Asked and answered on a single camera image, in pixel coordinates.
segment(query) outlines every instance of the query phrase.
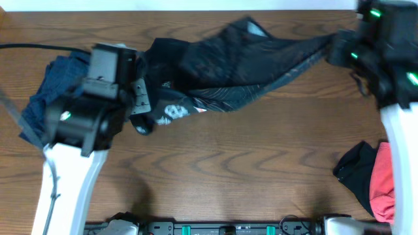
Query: white print on fabric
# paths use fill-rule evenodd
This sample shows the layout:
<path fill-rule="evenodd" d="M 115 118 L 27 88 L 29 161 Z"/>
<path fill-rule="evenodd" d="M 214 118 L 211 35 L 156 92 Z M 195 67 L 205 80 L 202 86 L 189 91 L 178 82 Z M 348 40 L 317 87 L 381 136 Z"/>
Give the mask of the white print on fabric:
<path fill-rule="evenodd" d="M 168 125 L 171 123 L 171 120 L 166 118 L 165 116 L 162 116 L 160 119 L 157 119 L 155 122 L 158 125 Z"/>
<path fill-rule="evenodd" d="M 167 105 L 164 109 L 164 112 L 166 115 L 170 116 L 173 120 L 189 115 L 189 111 L 187 111 L 187 109 L 177 104 Z"/>

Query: black patterned fabric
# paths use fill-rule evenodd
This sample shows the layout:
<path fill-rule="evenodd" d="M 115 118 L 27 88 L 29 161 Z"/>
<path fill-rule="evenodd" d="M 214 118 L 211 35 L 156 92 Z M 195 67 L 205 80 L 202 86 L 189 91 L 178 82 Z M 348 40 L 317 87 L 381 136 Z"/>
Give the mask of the black patterned fabric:
<path fill-rule="evenodd" d="M 277 39 L 245 18 L 196 43 L 155 39 L 145 58 L 146 84 L 156 99 L 142 117 L 166 125 L 205 110 L 238 110 L 308 70 L 332 36 Z"/>

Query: clothing pile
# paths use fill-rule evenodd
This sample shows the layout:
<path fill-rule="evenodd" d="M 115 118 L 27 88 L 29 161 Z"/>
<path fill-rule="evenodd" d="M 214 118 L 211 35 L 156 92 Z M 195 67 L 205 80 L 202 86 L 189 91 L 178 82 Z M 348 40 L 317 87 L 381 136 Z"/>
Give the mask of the clothing pile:
<path fill-rule="evenodd" d="M 332 172 L 379 222 L 394 223 L 394 184 L 389 143 L 376 150 L 360 142 L 348 151 Z"/>

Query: green connector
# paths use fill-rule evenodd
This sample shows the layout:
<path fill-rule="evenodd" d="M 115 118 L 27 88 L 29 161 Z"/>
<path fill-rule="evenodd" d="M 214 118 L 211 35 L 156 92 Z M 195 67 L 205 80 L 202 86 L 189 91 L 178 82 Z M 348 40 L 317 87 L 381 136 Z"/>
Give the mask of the green connector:
<path fill-rule="evenodd" d="M 267 235 L 276 235 L 276 227 L 267 226 Z"/>
<path fill-rule="evenodd" d="M 190 226 L 183 226 L 182 227 L 182 235 L 191 235 L 191 228 L 190 228 Z"/>

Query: green led light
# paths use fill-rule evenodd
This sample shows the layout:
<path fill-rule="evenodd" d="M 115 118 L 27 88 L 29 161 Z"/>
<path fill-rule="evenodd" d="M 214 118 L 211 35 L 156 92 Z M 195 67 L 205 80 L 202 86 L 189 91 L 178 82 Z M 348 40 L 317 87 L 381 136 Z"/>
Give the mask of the green led light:
<path fill-rule="evenodd" d="M 356 53 L 351 53 L 351 56 L 352 56 L 354 59 L 357 59 L 357 58 L 359 57 Z"/>
<path fill-rule="evenodd" d="M 60 121 L 65 121 L 71 117 L 71 113 L 68 111 L 65 111 L 61 114 L 61 117 L 59 118 Z"/>
<path fill-rule="evenodd" d="M 413 85 L 418 86 L 418 76 L 416 74 L 408 72 L 407 77 Z"/>
<path fill-rule="evenodd" d="M 381 16 L 381 12 L 378 10 L 378 9 L 372 9 L 371 11 L 370 11 L 370 13 L 373 15 L 373 16 L 375 16 L 375 17 L 380 17 Z"/>

